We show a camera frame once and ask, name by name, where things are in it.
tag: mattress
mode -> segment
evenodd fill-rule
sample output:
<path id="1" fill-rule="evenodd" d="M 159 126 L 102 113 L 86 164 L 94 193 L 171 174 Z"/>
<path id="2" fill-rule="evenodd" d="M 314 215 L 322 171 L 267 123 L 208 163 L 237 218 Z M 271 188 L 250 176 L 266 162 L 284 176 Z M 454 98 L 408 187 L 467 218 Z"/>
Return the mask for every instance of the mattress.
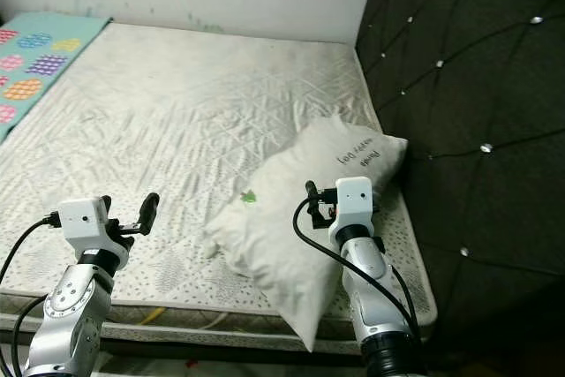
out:
<path id="1" fill-rule="evenodd" d="M 109 24 L 0 146 L 0 260 L 62 200 L 108 194 L 109 216 L 128 222 L 158 192 L 151 234 L 137 237 L 116 274 L 102 335 L 303 350 L 247 278 L 221 254 L 207 258 L 203 228 L 266 158 L 332 114 L 380 128 L 351 47 Z M 433 325 L 433 294 L 394 184 L 375 229 L 420 325 Z M 60 230 L 39 228 L 3 282 L 3 328 L 74 261 Z M 339 291 L 317 351 L 357 351 L 347 304 Z M 164 313 L 139 325 L 157 306 Z"/>

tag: colorful blanket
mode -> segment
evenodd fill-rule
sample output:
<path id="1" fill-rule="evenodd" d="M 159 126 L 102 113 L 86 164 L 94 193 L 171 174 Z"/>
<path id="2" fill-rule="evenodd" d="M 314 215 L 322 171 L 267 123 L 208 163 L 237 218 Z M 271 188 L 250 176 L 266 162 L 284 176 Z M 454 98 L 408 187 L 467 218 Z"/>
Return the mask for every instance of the colorful blanket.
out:
<path id="1" fill-rule="evenodd" d="M 29 12 L 0 27 L 0 142 L 108 21 Z"/>

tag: green sticker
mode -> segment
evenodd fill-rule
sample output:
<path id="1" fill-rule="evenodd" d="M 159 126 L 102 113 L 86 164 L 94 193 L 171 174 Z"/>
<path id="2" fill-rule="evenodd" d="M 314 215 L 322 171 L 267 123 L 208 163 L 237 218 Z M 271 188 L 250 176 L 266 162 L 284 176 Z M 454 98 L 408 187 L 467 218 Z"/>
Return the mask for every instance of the green sticker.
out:
<path id="1" fill-rule="evenodd" d="M 243 202 L 253 203 L 257 200 L 257 198 L 255 197 L 255 193 L 253 193 L 252 190 L 249 190 L 249 192 L 247 192 L 247 193 L 245 193 L 245 192 L 241 193 L 241 200 Z"/>

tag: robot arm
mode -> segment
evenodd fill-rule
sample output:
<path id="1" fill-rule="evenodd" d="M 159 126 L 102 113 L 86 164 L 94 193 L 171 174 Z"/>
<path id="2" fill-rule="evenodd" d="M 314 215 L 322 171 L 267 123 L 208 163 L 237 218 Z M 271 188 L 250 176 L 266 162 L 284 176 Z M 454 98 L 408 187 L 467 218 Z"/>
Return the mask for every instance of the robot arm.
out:
<path id="1" fill-rule="evenodd" d="M 86 377 L 92 372 L 111 305 L 113 277 L 127 263 L 134 242 L 123 235 L 149 233 L 159 196 L 149 194 L 138 222 L 129 225 L 108 219 L 110 202 L 103 196 L 60 205 L 64 237 L 79 261 L 66 269 L 45 299 L 43 322 L 31 343 L 24 377 Z"/>
<path id="2" fill-rule="evenodd" d="M 340 178 L 335 182 L 335 189 L 321 192 L 323 196 L 319 196 L 314 183 L 309 181 L 306 191 L 311 199 L 308 213 L 317 223 L 314 227 L 329 226 L 329 240 L 341 257 L 385 291 L 392 292 L 393 270 L 384 254 L 384 244 L 374 236 L 371 222 L 371 180 L 366 177 Z M 320 198 L 334 204 L 328 220 L 318 211 L 316 202 Z M 418 335 L 411 330 L 397 305 L 350 268 L 343 269 L 342 283 L 350 298 L 351 320 L 367 363 L 367 375 L 424 375 L 426 368 L 420 359 Z"/>

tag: upholstered headboard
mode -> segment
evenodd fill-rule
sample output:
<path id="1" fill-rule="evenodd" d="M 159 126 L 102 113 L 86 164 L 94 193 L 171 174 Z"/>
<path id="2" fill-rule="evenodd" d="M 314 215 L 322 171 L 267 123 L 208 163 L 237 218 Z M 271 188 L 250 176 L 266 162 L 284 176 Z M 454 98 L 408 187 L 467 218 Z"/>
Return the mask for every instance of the upholstered headboard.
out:
<path id="1" fill-rule="evenodd" d="M 368 0 L 357 51 L 439 307 L 433 343 L 565 327 L 565 0 Z"/>

